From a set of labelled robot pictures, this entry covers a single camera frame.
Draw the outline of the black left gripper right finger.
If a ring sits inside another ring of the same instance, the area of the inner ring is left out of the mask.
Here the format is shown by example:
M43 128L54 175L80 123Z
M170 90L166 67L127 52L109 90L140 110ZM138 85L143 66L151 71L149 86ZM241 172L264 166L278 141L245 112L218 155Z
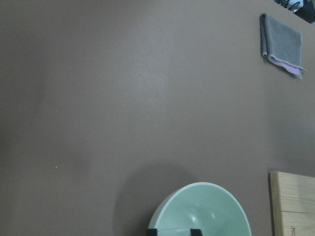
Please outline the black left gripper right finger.
M200 229L190 229L190 235L191 236L201 236L201 230Z

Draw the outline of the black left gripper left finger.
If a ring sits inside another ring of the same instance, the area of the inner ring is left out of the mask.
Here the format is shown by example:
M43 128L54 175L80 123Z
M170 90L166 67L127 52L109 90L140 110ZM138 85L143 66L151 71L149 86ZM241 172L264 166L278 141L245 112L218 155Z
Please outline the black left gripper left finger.
M158 236L157 229L147 229L147 236Z

